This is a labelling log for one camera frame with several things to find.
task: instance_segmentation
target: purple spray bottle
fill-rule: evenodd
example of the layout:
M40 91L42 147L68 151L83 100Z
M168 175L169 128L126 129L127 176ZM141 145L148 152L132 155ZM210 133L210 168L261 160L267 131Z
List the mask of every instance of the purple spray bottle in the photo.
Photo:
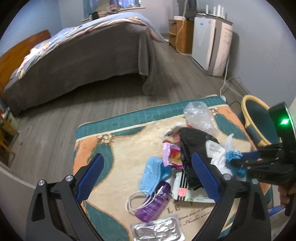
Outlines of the purple spray bottle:
M171 186L169 183L160 181L155 189L156 196L154 200L148 206L137 210L135 216L145 223L156 220L170 201L170 189Z

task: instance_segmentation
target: rug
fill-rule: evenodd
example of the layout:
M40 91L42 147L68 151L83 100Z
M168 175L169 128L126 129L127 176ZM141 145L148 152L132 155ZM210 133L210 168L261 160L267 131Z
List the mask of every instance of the rug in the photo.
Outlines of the rug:
M234 134L233 143L241 152L255 150L244 126L230 107L218 96L208 96L204 102L219 130L218 141ZM186 122L183 109L189 101L150 107L81 125L76 132L74 151L75 174L87 165L96 153L104 156L104 169L88 200L81 205L91 223L105 241L132 241L130 225L140 221L126 212L127 198L138 191L146 161L151 156L162 157L163 132L176 122ZM266 203L272 205L270 185L261 183ZM144 197L132 205L142 204ZM220 237L229 232L239 200L235 200ZM177 214L186 240L192 240L200 230L214 204L171 200L160 216Z

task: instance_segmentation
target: gray blanket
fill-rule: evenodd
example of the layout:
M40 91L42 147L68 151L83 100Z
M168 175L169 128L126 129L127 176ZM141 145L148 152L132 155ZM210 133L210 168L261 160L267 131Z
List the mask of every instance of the gray blanket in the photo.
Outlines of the gray blanket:
M154 83L163 78L161 69L150 29L119 23L60 45L21 79L13 77L4 89L5 102L18 115L78 86L130 73L148 76L142 91L152 95Z

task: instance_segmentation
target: green led light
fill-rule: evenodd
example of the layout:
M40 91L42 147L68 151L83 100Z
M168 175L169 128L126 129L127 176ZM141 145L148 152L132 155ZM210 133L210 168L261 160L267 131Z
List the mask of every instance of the green led light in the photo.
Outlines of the green led light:
M288 124L288 123L289 123L289 120L290 120L290 119L283 119L283 120L281 121L281 125L286 125L286 124Z

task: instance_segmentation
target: clear plastic bag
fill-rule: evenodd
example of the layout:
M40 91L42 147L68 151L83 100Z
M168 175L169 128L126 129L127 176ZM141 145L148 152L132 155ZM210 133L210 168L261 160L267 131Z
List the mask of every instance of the clear plastic bag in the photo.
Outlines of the clear plastic bag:
M225 149L226 152L229 152L229 151L231 151L231 150L233 150L233 151L235 150L234 145L233 145L233 141L232 141L233 136L234 136L233 133L230 134L230 135L227 137L225 143L222 143L222 144L221 144L221 146Z
M204 131L216 138L219 135L219 131L214 125L214 117L205 103L200 101L189 102L184 109L184 116L188 124L193 128Z

